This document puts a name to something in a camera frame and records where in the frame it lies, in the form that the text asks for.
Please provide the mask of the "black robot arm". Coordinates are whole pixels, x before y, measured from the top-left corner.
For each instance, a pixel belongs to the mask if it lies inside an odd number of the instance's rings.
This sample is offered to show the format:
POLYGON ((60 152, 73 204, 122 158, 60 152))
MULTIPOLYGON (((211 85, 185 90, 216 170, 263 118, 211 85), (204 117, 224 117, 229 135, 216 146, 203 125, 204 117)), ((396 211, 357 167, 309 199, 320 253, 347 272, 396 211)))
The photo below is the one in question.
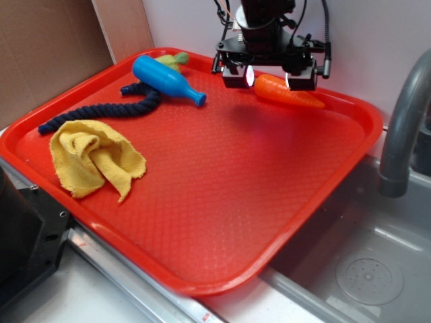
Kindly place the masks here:
POLYGON ((325 16, 324 41, 297 33, 301 24, 288 17, 295 1, 242 1, 234 18, 222 18, 225 30, 238 27, 236 37, 223 37, 211 72, 222 76, 226 88, 252 87, 253 67, 280 67, 292 91, 314 91, 317 78, 328 79, 332 50, 329 35, 329 8, 322 2, 325 16))

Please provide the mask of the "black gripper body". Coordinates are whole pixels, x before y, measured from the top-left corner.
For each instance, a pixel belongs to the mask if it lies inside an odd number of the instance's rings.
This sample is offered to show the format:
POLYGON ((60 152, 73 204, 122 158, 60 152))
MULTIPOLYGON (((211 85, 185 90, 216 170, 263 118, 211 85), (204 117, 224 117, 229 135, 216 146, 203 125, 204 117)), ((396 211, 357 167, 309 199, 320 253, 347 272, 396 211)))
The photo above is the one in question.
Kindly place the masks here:
POLYGON ((215 49, 213 74, 222 72, 225 67, 249 65, 281 67, 286 73, 299 77, 315 63, 314 53, 325 55, 323 65, 314 67, 314 73, 328 79, 331 72, 331 43, 315 40, 310 34, 293 35, 280 29, 272 39, 251 41, 240 33, 221 40, 215 49))

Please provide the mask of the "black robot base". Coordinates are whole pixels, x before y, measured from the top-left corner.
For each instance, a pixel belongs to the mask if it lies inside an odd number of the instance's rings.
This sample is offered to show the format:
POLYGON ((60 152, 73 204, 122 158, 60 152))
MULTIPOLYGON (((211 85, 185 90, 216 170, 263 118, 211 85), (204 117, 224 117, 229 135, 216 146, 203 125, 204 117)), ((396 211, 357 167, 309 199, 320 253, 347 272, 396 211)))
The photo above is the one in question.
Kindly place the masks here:
POLYGON ((43 189, 18 189, 1 170, 2 311, 57 271, 69 217, 43 189))

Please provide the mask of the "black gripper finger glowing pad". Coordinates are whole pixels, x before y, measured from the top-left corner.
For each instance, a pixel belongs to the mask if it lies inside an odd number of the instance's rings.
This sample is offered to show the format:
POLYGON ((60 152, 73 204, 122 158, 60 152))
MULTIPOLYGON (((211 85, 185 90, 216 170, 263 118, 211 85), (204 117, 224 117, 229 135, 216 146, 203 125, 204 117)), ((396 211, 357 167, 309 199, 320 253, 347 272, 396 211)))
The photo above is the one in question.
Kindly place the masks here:
POLYGON ((317 64, 312 62, 299 76, 287 73, 286 85, 291 91, 315 91, 317 88, 317 64))
POLYGON ((250 65, 224 67, 222 79, 227 88, 248 89, 254 85, 255 72, 250 65))

